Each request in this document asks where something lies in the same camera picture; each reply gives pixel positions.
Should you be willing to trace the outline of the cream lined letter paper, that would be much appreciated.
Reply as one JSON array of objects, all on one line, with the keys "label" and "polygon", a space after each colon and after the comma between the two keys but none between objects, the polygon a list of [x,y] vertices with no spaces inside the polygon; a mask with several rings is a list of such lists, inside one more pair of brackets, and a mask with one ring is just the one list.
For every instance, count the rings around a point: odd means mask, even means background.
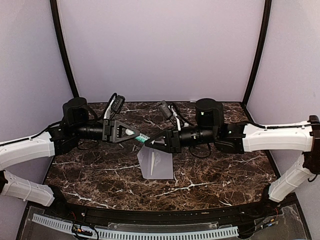
[{"label": "cream lined letter paper", "polygon": [[151,165],[150,165],[150,175],[152,176],[153,175],[153,170],[154,170],[154,165],[155,165],[155,152],[153,151],[151,153]]}]

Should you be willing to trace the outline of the white green glue stick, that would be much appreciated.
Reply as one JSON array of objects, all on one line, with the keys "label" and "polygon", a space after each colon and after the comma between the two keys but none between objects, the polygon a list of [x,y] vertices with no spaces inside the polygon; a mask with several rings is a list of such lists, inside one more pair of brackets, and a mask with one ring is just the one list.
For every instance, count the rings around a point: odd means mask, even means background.
[{"label": "white green glue stick", "polygon": [[150,139],[150,137],[145,134],[140,133],[139,136],[136,136],[134,139],[139,141],[140,143],[144,144],[147,140]]}]

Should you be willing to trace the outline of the grey paper envelope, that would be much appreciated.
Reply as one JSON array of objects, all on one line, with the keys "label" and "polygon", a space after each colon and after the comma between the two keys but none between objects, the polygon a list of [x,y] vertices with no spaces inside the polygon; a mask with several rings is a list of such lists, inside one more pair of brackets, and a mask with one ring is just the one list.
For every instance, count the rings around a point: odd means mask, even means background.
[{"label": "grey paper envelope", "polygon": [[[153,174],[151,172],[152,152],[155,153]],[[173,180],[173,155],[160,150],[142,146],[137,154],[137,159],[144,179],[147,180]]]}]

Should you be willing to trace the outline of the clear glue stick cap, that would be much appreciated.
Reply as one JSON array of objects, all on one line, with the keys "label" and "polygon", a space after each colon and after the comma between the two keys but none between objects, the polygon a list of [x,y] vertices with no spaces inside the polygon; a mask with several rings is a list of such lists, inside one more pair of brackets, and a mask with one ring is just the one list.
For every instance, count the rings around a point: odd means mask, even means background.
[{"label": "clear glue stick cap", "polygon": [[131,136],[131,135],[134,135],[135,134],[135,132],[134,131],[132,131],[132,130],[130,130],[130,129],[126,129],[125,130],[125,133],[127,134],[127,135],[129,135],[129,136]]}]

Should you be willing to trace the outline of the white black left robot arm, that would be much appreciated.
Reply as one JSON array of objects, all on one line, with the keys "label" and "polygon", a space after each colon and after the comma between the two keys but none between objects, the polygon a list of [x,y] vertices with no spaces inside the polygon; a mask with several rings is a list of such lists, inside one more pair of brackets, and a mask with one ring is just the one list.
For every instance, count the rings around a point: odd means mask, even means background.
[{"label": "white black left robot arm", "polygon": [[125,98],[114,94],[101,116],[88,106],[84,97],[75,97],[62,106],[61,121],[32,136],[0,144],[0,194],[38,203],[67,218],[70,206],[58,187],[38,184],[18,177],[6,169],[33,159],[60,156],[79,146],[80,140],[118,144],[136,137],[140,131],[118,120]]}]

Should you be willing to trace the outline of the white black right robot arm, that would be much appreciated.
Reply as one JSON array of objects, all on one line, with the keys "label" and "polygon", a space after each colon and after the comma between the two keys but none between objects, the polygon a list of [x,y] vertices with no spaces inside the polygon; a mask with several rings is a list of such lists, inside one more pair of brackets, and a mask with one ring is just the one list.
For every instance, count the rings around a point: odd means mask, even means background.
[{"label": "white black right robot arm", "polygon": [[320,174],[320,119],[275,125],[259,125],[252,121],[225,123],[223,104],[211,98],[195,103],[196,125],[166,128],[145,141],[145,146],[169,154],[183,147],[214,144],[228,154],[264,150],[296,150],[301,155],[279,179],[268,185],[263,200],[255,205],[255,213],[266,217],[288,194],[304,181],[311,182]]}]

